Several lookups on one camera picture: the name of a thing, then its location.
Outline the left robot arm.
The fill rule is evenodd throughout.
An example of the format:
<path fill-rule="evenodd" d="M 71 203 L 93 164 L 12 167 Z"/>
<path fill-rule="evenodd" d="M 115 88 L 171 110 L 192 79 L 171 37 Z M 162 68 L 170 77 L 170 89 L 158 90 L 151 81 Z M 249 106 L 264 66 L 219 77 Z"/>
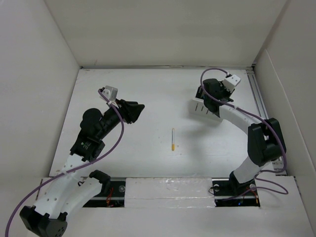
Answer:
<path fill-rule="evenodd" d="M 29 231 L 39 237 L 61 237 L 75 212 L 92 197 L 110 191 L 110 176 L 100 170 L 89 171 L 88 165 L 104 149 L 105 136 L 118 124 L 135 123 L 144 107 L 137 102 L 116 100 L 104 113 L 96 108 L 84 112 L 80 132 L 60 171 L 61 177 L 52 181 L 32 206 L 24 206 L 20 211 Z"/>

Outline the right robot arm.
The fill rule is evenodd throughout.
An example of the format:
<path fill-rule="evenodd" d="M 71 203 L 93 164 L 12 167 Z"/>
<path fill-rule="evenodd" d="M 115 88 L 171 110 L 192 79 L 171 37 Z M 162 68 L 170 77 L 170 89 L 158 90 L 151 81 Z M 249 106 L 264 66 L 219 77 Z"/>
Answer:
<path fill-rule="evenodd" d="M 205 79 L 200 81 L 197 96 L 203 100 L 207 112 L 220 121 L 227 120 L 247 135 L 247 157 L 233 170 L 228 181 L 219 189 L 227 192 L 230 199 L 255 191 L 250 184 L 258 175 L 267 172 L 265 166 L 283 159 L 286 163 L 286 145 L 279 121 L 263 119 L 232 104 L 231 95 L 240 82 L 233 76 L 223 81 Z"/>

